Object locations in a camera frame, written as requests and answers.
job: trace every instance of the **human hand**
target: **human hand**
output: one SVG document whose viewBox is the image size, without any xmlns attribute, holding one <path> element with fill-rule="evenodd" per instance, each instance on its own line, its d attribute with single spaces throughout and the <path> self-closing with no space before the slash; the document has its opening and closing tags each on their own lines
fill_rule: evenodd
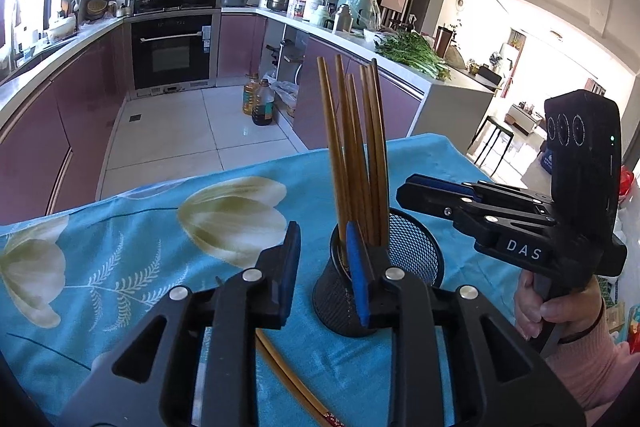
<svg viewBox="0 0 640 427">
<path fill-rule="evenodd" d="M 551 323 L 567 323 L 563 335 L 568 337 L 589 329 L 598 320 L 602 295 L 598 280 L 591 278 L 583 291 L 551 299 L 545 303 L 533 289 L 533 273 L 522 270 L 514 295 L 516 329 L 527 340 L 542 331 L 542 319 Z"/>
</svg>

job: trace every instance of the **built-in oven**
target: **built-in oven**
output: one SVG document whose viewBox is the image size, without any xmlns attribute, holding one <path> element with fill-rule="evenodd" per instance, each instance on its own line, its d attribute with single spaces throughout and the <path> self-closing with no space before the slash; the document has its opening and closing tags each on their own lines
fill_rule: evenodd
<svg viewBox="0 0 640 427">
<path fill-rule="evenodd" d="M 134 96 L 215 86 L 220 10 L 196 12 L 131 20 Z"/>
</svg>

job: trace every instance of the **camera lens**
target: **camera lens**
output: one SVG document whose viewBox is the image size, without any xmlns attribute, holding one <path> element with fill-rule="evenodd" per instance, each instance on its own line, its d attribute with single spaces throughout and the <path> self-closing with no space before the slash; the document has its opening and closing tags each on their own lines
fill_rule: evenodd
<svg viewBox="0 0 640 427">
<path fill-rule="evenodd" d="M 569 121 L 564 114 L 558 116 L 558 140 L 562 145 L 569 144 Z"/>
<path fill-rule="evenodd" d="M 551 117 L 546 119 L 546 137 L 549 140 L 556 139 L 556 122 Z"/>
<path fill-rule="evenodd" d="M 574 141 L 578 146 L 584 143 L 584 122 L 579 114 L 574 116 Z"/>
</svg>

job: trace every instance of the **stove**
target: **stove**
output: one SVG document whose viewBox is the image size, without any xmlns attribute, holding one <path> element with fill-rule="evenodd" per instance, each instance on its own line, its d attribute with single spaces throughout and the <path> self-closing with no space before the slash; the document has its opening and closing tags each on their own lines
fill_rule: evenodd
<svg viewBox="0 0 640 427">
<path fill-rule="evenodd" d="M 219 0 L 135 0 L 132 97 L 216 85 L 218 6 Z"/>
</svg>

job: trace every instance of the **pink sleeve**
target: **pink sleeve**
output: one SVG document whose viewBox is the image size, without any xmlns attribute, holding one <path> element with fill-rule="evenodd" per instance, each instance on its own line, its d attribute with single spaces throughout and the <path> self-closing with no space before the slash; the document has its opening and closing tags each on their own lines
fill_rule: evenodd
<svg viewBox="0 0 640 427">
<path fill-rule="evenodd" d="M 586 337 L 561 344 L 546 363 L 586 411 L 593 425 L 616 399 L 640 362 L 629 345 L 613 343 L 604 318 Z"/>
</svg>

